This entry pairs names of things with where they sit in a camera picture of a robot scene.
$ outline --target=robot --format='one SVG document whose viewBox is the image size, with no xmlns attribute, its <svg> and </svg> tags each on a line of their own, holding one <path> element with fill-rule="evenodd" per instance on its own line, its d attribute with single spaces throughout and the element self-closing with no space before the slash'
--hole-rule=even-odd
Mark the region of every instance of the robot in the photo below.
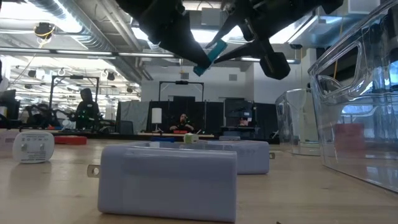
<svg viewBox="0 0 398 224">
<path fill-rule="evenodd" d="M 213 63 L 193 38 L 189 12 L 183 7 L 182 0 L 116 1 L 138 21 L 140 29 L 153 44 L 159 44 L 163 49 L 203 68 L 208 68 Z M 329 14 L 339 8 L 343 1 L 234 0 L 227 20 L 207 47 L 239 26 L 248 43 L 220 56 L 214 63 L 252 56 L 261 59 L 260 65 L 268 77 L 281 80 L 289 74 L 290 67 L 283 53 L 274 52 L 269 38 L 317 7 L 322 6 Z"/>
</svg>

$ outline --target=blue object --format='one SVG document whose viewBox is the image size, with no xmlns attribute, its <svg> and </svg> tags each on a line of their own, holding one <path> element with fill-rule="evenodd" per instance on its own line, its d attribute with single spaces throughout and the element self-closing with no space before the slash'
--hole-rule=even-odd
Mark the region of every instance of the blue object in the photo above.
<svg viewBox="0 0 398 224">
<path fill-rule="evenodd" d="M 150 141 L 159 141 L 159 142 L 175 142 L 174 138 L 159 138 L 159 137 L 152 137 Z"/>
<path fill-rule="evenodd" d="M 227 44 L 223 40 L 217 41 L 216 46 L 213 48 L 213 50 L 210 51 L 210 53 L 207 55 L 207 57 L 210 59 L 211 64 L 218 58 L 218 56 L 225 50 Z M 203 68 L 199 67 L 198 65 L 193 68 L 193 72 L 197 74 L 199 77 L 204 74 L 206 70 L 208 70 L 209 67 Z"/>
</svg>

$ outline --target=transparent container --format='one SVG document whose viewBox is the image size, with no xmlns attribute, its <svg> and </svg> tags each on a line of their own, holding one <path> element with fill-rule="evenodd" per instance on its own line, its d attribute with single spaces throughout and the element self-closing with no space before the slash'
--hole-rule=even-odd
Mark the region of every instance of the transparent container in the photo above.
<svg viewBox="0 0 398 224">
<path fill-rule="evenodd" d="M 387 1 L 309 70 L 323 164 L 396 192 L 397 36 L 398 1 Z M 320 75 L 355 48 L 358 59 L 351 82 L 339 84 Z"/>
<path fill-rule="evenodd" d="M 290 90 L 275 102 L 280 145 L 292 154 L 319 156 L 319 143 L 310 89 Z"/>
</svg>

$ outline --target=white power adapter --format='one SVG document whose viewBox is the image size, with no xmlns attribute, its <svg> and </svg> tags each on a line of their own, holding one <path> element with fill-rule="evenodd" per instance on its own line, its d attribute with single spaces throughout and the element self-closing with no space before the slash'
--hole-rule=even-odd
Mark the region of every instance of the white power adapter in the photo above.
<svg viewBox="0 0 398 224">
<path fill-rule="evenodd" d="M 54 136 L 44 131 L 19 133 L 12 146 L 12 157 L 21 163 L 40 163 L 51 159 L 54 153 Z"/>
</svg>

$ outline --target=black hoodie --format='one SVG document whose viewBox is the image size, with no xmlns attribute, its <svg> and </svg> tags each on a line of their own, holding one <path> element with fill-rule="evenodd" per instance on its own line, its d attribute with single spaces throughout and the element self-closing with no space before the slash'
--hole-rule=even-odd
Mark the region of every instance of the black hoodie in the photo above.
<svg viewBox="0 0 398 224">
<path fill-rule="evenodd" d="M 80 96 L 83 101 L 77 106 L 76 113 L 80 114 L 85 110 L 86 116 L 90 118 L 97 118 L 98 114 L 100 113 L 100 108 L 98 107 L 98 104 L 93 101 L 91 90 L 89 88 L 81 90 Z"/>
</svg>

